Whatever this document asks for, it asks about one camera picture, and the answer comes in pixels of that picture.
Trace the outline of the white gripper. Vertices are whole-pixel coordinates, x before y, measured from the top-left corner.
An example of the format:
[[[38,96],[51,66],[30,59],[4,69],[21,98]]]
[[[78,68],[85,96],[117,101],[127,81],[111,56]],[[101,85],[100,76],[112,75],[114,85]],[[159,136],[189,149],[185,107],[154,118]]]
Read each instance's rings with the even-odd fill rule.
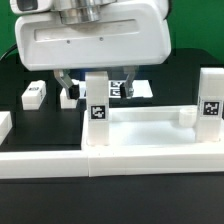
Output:
[[[15,35],[23,65],[55,70],[68,99],[80,97],[68,69],[127,66],[120,96],[133,97],[138,65],[171,52],[169,1],[16,1]]]

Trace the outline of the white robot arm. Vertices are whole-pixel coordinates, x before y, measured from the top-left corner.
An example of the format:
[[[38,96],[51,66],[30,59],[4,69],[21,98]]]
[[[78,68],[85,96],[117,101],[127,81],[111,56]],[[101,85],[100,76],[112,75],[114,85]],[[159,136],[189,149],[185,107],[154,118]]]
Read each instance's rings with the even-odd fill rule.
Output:
[[[9,1],[22,64],[52,70],[70,99],[71,69],[161,64],[171,52],[170,0]]]

